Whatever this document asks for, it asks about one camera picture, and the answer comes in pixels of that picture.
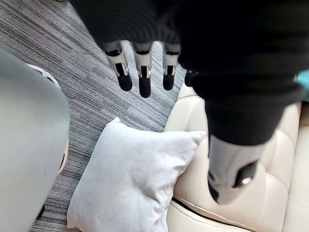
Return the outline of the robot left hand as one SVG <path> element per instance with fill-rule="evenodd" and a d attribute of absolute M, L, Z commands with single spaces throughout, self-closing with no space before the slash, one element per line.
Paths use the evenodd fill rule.
<path fill-rule="evenodd" d="M 295 76 L 309 67 L 306 0 L 73 0 L 108 57 L 130 41 L 136 54 L 160 41 L 189 71 L 205 102 L 208 187 L 234 201 L 255 175 L 285 108 L 302 101 Z"/>

